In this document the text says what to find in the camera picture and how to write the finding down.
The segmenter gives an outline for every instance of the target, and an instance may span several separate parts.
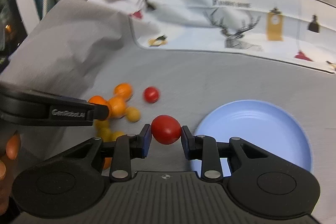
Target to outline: red cherry tomato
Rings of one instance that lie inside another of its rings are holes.
[[[148,103],[155,103],[160,97],[160,92],[154,86],[146,88],[143,92],[143,98]]]
[[[176,142],[181,133],[181,125],[171,116],[160,115],[152,121],[152,135],[161,144]]]

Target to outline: finger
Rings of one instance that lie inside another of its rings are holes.
[[[3,215],[7,209],[8,209],[8,205],[9,205],[9,197],[5,198],[4,200],[0,200],[0,215]]]
[[[14,134],[6,145],[6,154],[10,160],[15,160],[21,148],[21,139],[19,134]]]
[[[10,160],[7,155],[3,155],[0,158],[0,161],[6,168],[4,178],[0,181],[0,215],[2,215],[8,208],[9,196],[11,194],[14,181],[13,170],[15,168],[16,161]]]
[[[3,180],[6,176],[6,165],[2,160],[0,160],[0,180]]]

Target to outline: light blue plate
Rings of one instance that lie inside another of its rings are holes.
[[[241,137],[285,160],[311,171],[311,153],[307,138],[297,121],[276,105],[241,100],[222,105],[208,114],[195,135],[228,142]],[[221,159],[223,175],[231,175],[226,159]],[[200,174],[201,161],[192,160],[192,170]]]

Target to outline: gray tablecloth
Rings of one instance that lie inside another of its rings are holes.
[[[303,126],[313,153],[313,173],[321,196],[313,215],[334,224],[336,214],[336,78],[323,72],[239,54],[178,52],[140,48],[128,20],[113,11],[81,0],[62,0],[13,55],[0,80],[59,94],[106,98],[120,82],[130,82],[130,104],[142,119],[112,122],[112,130],[140,132],[160,114],[177,118],[193,131],[214,108],[239,99],[274,103]],[[154,105],[142,91],[155,85],[162,97]],[[95,134],[93,127],[21,128],[23,146],[39,158],[55,155]],[[180,142],[152,142],[146,160],[134,170],[186,170]]]

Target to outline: yellow lantern print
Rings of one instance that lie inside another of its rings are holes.
[[[269,41],[282,41],[282,27],[284,16],[275,7],[267,14],[267,39]]]

